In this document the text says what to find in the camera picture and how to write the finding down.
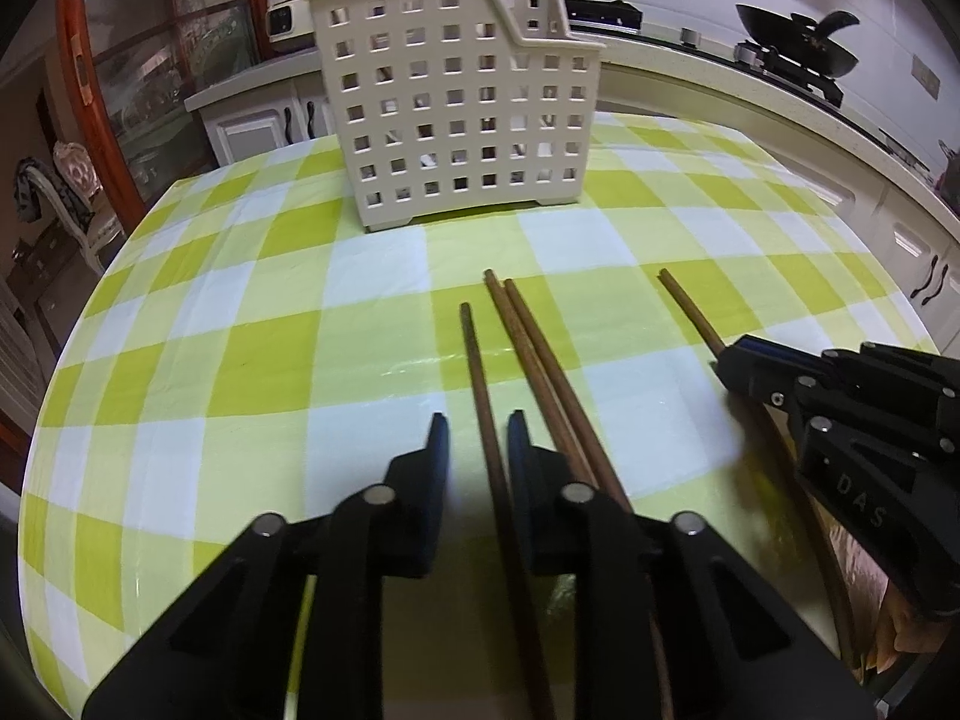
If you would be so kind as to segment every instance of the screw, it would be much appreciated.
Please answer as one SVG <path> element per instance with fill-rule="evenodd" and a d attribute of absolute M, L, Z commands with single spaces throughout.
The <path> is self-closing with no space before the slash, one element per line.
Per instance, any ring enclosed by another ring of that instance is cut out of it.
<path fill-rule="evenodd" d="M 593 488 L 583 482 L 571 482 L 563 485 L 560 495 L 570 503 L 587 503 L 593 500 Z"/>
<path fill-rule="evenodd" d="M 810 427 L 819 430 L 821 433 L 825 433 L 833 427 L 833 423 L 825 416 L 815 416 L 813 419 L 810 419 Z"/>
<path fill-rule="evenodd" d="M 390 485 L 373 485 L 363 491 L 363 499 L 371 506 L 386 506 L 396 497 L 397 493 Z"/>
<path fill-rule="evenodd" d="M 286 521 L 279 514 L 267 512 L 267 514 L 261 514 L 260 517 L 254 519 L 253 525 L 250 527 L 251 531 L 258 536 L 270 538 L 270 536 L 276 536 L 285 524 Z"/>
<path fill-rule="evenodd" d="M 673 527 L 688 536 L 696 536 L 707 527 L 707 522 L 697 512 L 680 512 L 674 515 Z"/>

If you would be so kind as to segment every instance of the frying pan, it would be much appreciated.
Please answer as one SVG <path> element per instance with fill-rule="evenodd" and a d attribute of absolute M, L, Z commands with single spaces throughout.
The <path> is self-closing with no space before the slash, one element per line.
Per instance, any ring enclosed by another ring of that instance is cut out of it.
<path fill-rule="evenodd" d="M 853 13 L 834 10 L 819 23 L 799 13 L 786 18 L 751 5 L 738 5 L 744 28 L 763 47 L 776 49 L 780 55 L 799 62 L 805 68 L 828 79 L 846 76 L 856 67 L 857 58 L 837 45 L 829 36 L 837 29 L 860 23 Z"/>

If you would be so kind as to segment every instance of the black cabinet handle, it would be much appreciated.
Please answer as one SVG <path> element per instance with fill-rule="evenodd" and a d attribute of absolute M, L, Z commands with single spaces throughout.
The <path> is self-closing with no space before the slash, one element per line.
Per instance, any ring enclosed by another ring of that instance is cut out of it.
<path fill-rule="evenodd" d="M 940 271 L 940 285 L 937 287 L 935 293 L 930 293 L 930 295 L 927 295 L 926 298 L 920 300 L 920 306 L 925 306 L 926 304 L 930 303 L 933 298 L 936 298 L 937 295 L 942 293 L 944 290 L 944 281 L 947 281 L 947 271 L 949 270 L 950 266 L 947 263 L 944 263 L 944 269 Z"/>
<path fill-rule="evenodd" d="M 911 300 L 913 300 L 913 298 L 915 298 L 917 295 L 923 292 L 923 290 L 925 290 L 930 286 L 930 282 L 933 281 L 933 271 L 936 268 L 937 261 L 939 259 L 940 259 L 939 255 L 937 254 L 933 255 L 933 259 L 930 260 L 930 273 L 926 275 L 926 281 L 923 282 L 923 284 L 920 284 L 918 288 L 916 288 L 915 290 L 913 290 L 912 293 L 910 293 Z"/>

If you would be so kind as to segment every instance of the checkered tablecloth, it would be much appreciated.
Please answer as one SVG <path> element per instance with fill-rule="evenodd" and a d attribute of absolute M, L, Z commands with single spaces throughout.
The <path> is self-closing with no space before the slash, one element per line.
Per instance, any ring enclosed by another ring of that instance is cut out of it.
<path fill-rule="evenodd" d="M 656 273 L 668 266 L 728 341 L 932 343 L 829 206 L 743 135 L 611 114 L 592 135 L 578 204 L 376 234 L 332 137 L 167 191 L 64 349 L 24 485 L 24 621 L 71 714 L 254 515 L 329 512 L 421 446 L 433 412 L 452 427 L 442 543 L 427 580 L 387 582 L 386 697 L 398 718 L 510 714 L 520 674 L 462 301 L 499 423 L 525 409 L 550 442 L 486 268 L 517 281 L 637 512 L 702 512 L 829 639 L 803 541 Z M 552 675 L 569 683 L 572 609 L 550 592 L 536 585 Z"/>

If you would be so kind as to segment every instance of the dish rack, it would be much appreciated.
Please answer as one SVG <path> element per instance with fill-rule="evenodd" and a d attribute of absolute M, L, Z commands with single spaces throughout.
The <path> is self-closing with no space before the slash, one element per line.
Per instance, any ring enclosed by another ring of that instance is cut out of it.
<path fill-rule="evenodd" d="M 368 230 L 583 186 L 602 45 L 563 0 L 308 0 Z"/>

